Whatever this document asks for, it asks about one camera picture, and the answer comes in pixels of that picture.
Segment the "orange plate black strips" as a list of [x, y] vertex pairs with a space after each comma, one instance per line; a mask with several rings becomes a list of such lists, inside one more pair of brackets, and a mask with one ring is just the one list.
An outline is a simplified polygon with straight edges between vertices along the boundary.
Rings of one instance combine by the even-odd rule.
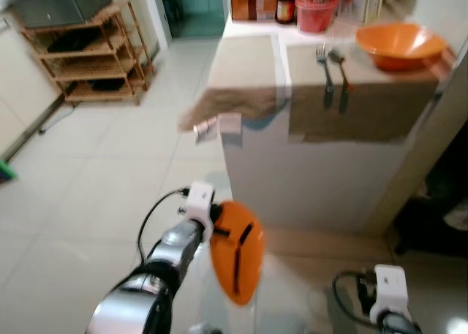
[[229, 238], [208, 240], [208, 253], [215, 278], [228, 300], [247, 306], [260, 284], [266, 249], [265, 230], [253, 211], [240, 201], [225, 200], [219, 226], [230, 231]]

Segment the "curled white tag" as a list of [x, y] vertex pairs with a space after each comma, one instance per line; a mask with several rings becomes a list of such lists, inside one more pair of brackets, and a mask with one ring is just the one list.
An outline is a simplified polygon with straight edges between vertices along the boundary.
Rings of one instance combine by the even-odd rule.
[[217, 137], [219, 137], [217, 118], [201, 121], [200, 123], [195, 124], [192, 127], [192, 130], [195, 135], [195, 143], [197, 145], [209, 143], [210, 141], [217, 140]]

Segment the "flat white tag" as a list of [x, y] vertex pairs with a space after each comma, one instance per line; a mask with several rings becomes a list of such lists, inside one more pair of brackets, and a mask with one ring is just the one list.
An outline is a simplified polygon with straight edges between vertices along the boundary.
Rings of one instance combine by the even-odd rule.
[[222, 113], [215, 117], [219, 136], [240, 137], [243, 134], [243, 116], [240, 113]]

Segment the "white cabinet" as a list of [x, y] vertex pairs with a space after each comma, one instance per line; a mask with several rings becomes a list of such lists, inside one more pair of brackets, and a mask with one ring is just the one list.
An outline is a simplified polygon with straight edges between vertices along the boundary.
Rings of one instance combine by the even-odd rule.
[[[235, 200], [268, 229], [379, 236], [421, 187], [466, 121], [466, 74], [445, 51], [450, 67], [434, 100], [404, 140], [394, 143], [302, 143], [290, 138], [290, 45], [355, 43], [357, 27], [335, 23], [323, 34], [302, 33], [273, 21], [228, 20], [223, 37], [270, 34], [279, 43], [279, 106], [265, 120], [244, 120], [240, 137], [221, 136]], [[335, 64], [328, 57], [328, 66]]]

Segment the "white crumpled rag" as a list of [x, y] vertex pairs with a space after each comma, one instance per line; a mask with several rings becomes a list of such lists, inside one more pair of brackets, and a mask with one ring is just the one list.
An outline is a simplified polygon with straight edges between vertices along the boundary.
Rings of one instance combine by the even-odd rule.
[[467, 198], [455, 205], [442, 217], [442, 220], [450, 228], [459, 231], [468, 231], [468, 201]]

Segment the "brown cloth mat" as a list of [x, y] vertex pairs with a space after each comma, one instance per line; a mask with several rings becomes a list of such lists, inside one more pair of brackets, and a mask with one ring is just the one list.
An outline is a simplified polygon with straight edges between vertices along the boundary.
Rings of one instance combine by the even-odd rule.
[[205, 87], [180, 117], [178, 131], [192, 132], [223, 114], [239, 114], [244, 120], [271, 117], [282, 84], [278, 51], [278, 40], [270, 34], [220, 39]]
[[325, 71], [318, 45], [285, 50], [292, 100], [290, 138], [302, 143], [394, 143], [404, 140], [434, 100], [450, 67], [444, 61], [404, 72], [377, 68], [354, 43], [331, 44], [344, 70], [330, 64], [333, 94], [325, 102]]

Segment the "wooden shelf rack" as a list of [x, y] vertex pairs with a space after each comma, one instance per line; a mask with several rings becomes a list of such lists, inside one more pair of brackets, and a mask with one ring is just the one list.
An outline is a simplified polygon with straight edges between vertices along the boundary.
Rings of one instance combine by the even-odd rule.
[[84, 23], [20, 28], [19, 33], [67, 104], [140, 104], [155, 75], [153, 54], [127, 1], [104, 7]]

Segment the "metal fork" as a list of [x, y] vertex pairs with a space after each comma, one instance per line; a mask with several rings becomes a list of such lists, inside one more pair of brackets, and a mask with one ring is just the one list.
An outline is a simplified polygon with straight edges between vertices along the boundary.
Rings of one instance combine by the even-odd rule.
[[325, 99], [331, 99], [333, 96], [333, 83], [331, 79], [330, 68], [328, 68], [328, 49], [325, 45], [320, 45], [315, 51], [317, 63], [323, 67], [325, 73]]

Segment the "metal spoon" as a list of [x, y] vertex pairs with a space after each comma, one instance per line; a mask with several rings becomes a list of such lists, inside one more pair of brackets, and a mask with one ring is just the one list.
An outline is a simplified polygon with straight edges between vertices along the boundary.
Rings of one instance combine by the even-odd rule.
[[338, 64], [341, 76], [342, 76], [342, 93], [347, 96], [353, 90], [351, 81], [348, 79], [347, 70], [345, 70], [344, 63], [347, 60], [344, 54], [340, 50], [333, 49], [328, 51], [328, 57], [330, 57], [331, 62]]

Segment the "teal glass door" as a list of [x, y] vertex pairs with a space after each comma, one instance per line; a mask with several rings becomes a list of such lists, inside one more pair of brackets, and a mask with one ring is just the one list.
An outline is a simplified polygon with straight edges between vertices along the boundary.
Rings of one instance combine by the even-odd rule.
[[157, 0], [170, 39], [220, 37], [227, 0]]

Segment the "brown food package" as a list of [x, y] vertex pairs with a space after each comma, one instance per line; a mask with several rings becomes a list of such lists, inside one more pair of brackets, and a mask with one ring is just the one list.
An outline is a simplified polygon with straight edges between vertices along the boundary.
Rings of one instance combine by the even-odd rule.
[[234, 21], [273, 20], [277, 0], [230, 0], [230, 17]]

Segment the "dark jar red lid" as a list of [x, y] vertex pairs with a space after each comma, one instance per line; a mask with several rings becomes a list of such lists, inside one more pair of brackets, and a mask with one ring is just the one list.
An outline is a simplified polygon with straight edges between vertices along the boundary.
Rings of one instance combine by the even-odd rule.
[[275, 20], [287, 26], [295, 21], [295, 0], [276, 0]]

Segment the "red plastic container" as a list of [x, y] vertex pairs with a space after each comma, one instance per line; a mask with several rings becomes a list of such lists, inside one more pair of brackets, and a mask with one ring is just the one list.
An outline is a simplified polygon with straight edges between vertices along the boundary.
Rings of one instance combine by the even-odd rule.
[[295, 20], [298, 30], [307, 34], [323, 34], [331, 27], [340, 0], [295, 0]]

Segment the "orange bowl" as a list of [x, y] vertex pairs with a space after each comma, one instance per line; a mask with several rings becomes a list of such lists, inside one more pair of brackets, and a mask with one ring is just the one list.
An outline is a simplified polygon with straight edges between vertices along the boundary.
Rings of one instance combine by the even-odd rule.
[[430, 67], [448, 51], [447, 40], [416, 23], [384, 23], [355, 32], [355, 43], [380, 70], [410, 72]]

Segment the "cream printed tin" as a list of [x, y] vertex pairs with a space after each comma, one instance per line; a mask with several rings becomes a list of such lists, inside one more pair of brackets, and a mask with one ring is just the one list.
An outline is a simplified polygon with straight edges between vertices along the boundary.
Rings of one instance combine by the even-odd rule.
[[348, 23], [367, 26], [374, 23], [383, 6], [383, 0], [339, 0], [337, 17]]

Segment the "grey box appliance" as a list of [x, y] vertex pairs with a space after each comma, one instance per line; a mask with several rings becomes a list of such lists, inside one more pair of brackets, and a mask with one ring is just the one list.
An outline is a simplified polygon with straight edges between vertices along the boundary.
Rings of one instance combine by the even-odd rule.
[[26, 28], [86, 23], [113, 0], [10, 0], [11, 10]]

